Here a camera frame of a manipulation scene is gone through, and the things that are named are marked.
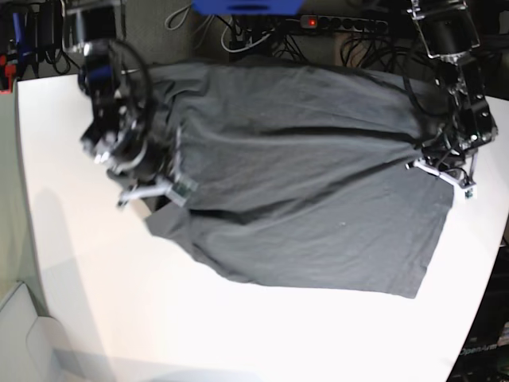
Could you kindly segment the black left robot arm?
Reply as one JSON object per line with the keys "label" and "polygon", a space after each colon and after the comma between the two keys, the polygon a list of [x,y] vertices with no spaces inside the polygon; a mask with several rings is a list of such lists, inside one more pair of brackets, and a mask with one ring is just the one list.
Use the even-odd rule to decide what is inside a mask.
{"label": "black left robot arm", "polygon": [[408,12],[419,44],[436,63],[435,81],[446,94],[447,109],[426,110],[409,78],[403,79],[412,105],[441,123],[435,136],[420,144],[422,156],[407,168],[423,170],[451,185],[465,200],[474,199],[478,150],[498,134],[480,66],[472,55],[480,38],[465,1],[412,1]]}

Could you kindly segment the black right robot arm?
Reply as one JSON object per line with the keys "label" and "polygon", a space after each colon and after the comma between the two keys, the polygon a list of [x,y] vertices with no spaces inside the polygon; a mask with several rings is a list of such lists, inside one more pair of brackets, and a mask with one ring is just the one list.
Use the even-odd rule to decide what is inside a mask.
{"label": "black right robot arm", "polygon": [[156,99],[149,68],[120,37],[121,1],[63,1],[64,48],[80,54],[78,85],[91,101],[84,152],[125,181],[118,205],[155,199],[184,206],[197,184],[181,170],[181,130],[163,138],[154,128]]}

